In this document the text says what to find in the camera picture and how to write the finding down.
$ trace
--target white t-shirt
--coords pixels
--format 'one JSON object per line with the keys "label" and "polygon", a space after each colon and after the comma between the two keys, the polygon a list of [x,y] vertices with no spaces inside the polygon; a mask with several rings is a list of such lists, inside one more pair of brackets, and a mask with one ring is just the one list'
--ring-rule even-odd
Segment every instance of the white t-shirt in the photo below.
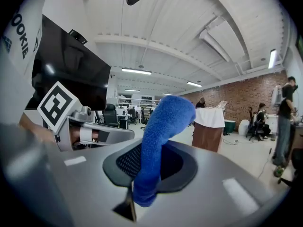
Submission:
{"label": "white t-shirt", "polygon": [[0,43],[0,122],[18,123],[34,93],[32,70],[42,37],[45,0],[24,0]]}

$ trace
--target blue towel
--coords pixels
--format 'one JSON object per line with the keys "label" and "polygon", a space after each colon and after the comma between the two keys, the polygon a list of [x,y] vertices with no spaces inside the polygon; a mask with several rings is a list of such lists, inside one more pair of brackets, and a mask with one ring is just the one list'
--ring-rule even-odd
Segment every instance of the blue towel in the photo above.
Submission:
{"label": "blue towel", "polygon": [[156,198],[160,181],[161,149],[196,117],[194,105],[178,96],[164,97],[146,125],[141,149],[141,170],[134,180],[134,201],[148,207]]}

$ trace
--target green bin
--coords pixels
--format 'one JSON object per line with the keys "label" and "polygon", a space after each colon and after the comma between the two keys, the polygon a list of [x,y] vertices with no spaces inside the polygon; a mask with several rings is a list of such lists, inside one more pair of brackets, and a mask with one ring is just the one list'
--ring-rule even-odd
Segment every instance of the green bin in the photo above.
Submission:
{"label": "green bin", "polygon": [[226,133],[232,133],[233,130],[235,129],[236,122],[233,120],[227,120],[227,119],[225,119],[224,121],[225,121],[224,131]]}

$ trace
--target black mesh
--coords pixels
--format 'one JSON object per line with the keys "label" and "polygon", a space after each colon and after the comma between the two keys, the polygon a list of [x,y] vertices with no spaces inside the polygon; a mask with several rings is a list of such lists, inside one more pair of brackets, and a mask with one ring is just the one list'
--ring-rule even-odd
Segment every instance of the black mesh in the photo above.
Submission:
{"label": "black mesh", "polygon": [[116,160],[117,166],[132,178],[135,178],[141,170],[141,144]]}

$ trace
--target black monitor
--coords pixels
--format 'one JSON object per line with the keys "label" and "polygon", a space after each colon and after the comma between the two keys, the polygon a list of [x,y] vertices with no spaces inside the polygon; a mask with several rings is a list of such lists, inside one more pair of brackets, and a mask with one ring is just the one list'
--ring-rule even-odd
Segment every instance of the black monitor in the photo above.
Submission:
{"label": "black monitor", "polygon": [[59,81],[92,110],[105,109],[110,66],[53,21],[43,16],[43,35],[35,57],[35,93],[27,109],[36,109]]}

